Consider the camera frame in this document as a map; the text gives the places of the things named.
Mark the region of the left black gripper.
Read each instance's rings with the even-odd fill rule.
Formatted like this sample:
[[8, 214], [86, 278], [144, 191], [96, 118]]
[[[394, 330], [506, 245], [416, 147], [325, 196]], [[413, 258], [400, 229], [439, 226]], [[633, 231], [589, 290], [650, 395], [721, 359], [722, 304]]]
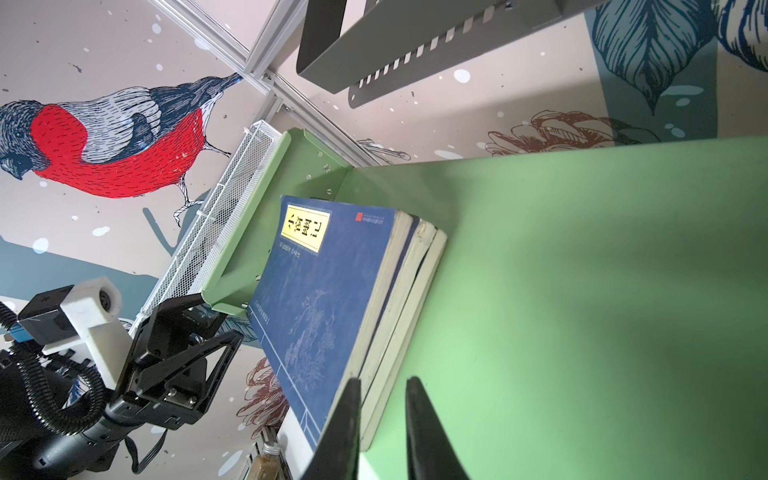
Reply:
[[216, 335], [225, 319], [200, 294], [162, 301], [138, 325], [105, 416], [170, 430], [198, 422], [243, 340], [237, 331]]

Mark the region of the green wooden shelf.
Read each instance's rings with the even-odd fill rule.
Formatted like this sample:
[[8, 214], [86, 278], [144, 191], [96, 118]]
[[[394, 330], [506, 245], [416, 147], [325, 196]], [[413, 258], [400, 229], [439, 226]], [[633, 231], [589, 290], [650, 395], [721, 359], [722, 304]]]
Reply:
[[765, 137], [337, 173], [311, 150], [266, 179], [448, 236], [364, 476], [406, 476], [417, 376], [474, 479], [766, 477]]

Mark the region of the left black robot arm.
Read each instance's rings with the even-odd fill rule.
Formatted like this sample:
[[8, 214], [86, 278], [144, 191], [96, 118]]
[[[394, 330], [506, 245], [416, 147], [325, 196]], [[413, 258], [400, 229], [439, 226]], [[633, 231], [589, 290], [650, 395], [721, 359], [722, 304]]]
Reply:
[[72, 348], [47, 353], [44, 343], [75, 334], [66, 312], [77, 290], [68, 285], [37, 294], [20, 313], [1, 307], [6, 330], [23, 329], [1, 351], [1, 476], [68, 479], [84, 471], [108, 470], [121, 445], [134, 474], [162, 450], [145, 457], [130, 435], [150, 424], [163, 434], [192, 425], [211, 407], [243, 336], [222, 332], [225, 320], [207, 317], [199, 294], [170, 298], [123, 341], [118, 378], [107, 379], [93, 355], [75, 360]]

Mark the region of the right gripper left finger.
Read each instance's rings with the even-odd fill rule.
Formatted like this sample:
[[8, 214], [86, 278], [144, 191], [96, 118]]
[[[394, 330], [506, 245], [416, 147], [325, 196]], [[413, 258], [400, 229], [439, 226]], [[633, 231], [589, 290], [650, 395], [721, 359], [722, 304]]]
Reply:
[[361, 381], [351, 378], [339, 398], [302, 480], [358, 477], [360, 457]]

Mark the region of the navy booklet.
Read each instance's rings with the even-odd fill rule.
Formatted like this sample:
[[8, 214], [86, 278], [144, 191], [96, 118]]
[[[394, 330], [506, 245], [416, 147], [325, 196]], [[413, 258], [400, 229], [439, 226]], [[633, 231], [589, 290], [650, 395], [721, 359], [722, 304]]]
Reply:
[[436, 228], [434, 240], [417, 272], [381, 368], [367, 397], [363, 399], [360, 426], [360, 450], [363, 452], [369, 450], [373, 443], [446, 243], [447, 235]]
[[315, 448], [360, 375], [407, 241], [401, 210], [284, 195], [248, 318]]
[[367, 397], [381, 368], [417, 272], [436, 234], [436, 228], [432, 223], [417, 217], [414, 217], [413, 220], [406, 245], [396, 265], [392, 284], [385, 296], [384, 308], [373, 341], [359, 376], [363, 399]]

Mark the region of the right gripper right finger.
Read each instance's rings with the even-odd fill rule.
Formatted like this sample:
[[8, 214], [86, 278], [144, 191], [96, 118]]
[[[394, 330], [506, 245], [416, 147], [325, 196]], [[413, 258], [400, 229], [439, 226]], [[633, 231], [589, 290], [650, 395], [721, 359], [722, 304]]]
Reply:
[[421, 380], [406, 384], [406, 435], [409, 479], [463, 479], [462, 467]]

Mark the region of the white mesh wall tray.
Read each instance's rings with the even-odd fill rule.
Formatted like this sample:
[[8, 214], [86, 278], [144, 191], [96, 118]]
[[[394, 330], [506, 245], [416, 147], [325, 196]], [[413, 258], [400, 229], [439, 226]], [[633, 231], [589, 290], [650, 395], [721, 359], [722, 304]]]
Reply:
[[137, 314], [130, 334], [135, 334], [140, 323], [163, 301], [202, 291], [248, 200], [262, 183], [280, 138], [281, 133], [264, 120], [245, 130], [233, 159], [194, 213], [170, 266]]

